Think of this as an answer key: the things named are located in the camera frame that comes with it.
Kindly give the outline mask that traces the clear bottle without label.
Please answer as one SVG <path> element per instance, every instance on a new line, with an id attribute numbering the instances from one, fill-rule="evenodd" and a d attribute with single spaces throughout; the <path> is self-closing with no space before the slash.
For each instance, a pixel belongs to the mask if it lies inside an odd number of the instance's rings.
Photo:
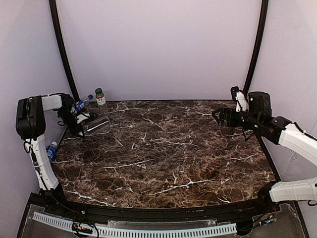
<path id="1" fill-rule="evenodd" d="M 86 121 L 83 124 L 84 136 L 91 136 L 103 130 L 108 130 L 111 122 L 108 116 L 103 115 L 92 121 Z"/>

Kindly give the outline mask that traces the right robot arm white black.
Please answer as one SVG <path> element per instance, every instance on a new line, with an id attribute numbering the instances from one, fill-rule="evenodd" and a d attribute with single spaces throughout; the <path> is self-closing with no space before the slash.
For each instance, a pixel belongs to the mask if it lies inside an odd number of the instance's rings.
<path id="1" fill-rule="evenodd" d="M 220 107 L 212 112 L 219 126 L 250 130 L 257 137 L 306 159 L 311 165 L 317 164 L 316 137 L 301 129 L 296 122 L 282 116 L 274 117 L 268 93 L 254 91 L 245 94 L 238 87 L 232 87 L 231 96 L 236 103 L 234 108 Z M 271 181 L 258 191 L 255 210 L 264 212 L 273 205 L 285 201 L 316 200 L 316 177 L 294 181 Z"/>

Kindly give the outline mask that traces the Pepsi bottle blue cap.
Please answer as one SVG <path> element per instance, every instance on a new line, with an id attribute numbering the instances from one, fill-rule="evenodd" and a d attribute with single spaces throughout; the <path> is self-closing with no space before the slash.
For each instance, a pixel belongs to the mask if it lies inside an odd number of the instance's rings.
<path id="1" fill-rule="evenodd" d="M 80 99 L 79 101 L 75 102 L 72 105 L 71 113 L 73 114 L 79 114 L 80 112 L 83 112 L 84 108 L 90 103 L 90 101 L 93 99 L 93 95 L 88 95 L 85 98 Z"/>

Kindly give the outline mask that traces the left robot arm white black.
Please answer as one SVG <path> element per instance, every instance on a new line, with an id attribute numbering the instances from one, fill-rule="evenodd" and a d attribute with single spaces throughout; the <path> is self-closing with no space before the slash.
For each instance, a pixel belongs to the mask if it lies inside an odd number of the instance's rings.
<path id="1" fill-rule="evenodd" d="M 61 185 L 55 176 L 45 146 L 45 112 L 55 111 L 69 131 L 84 136 L 81 122 L 83 115 L 75 114 L 75 101 L 69 94 L 57 93 L 20 99 L 17 104 L 15 128 L 23 140 L 23 147 L 30 155 L 44 196 L 64 198 Z"/>

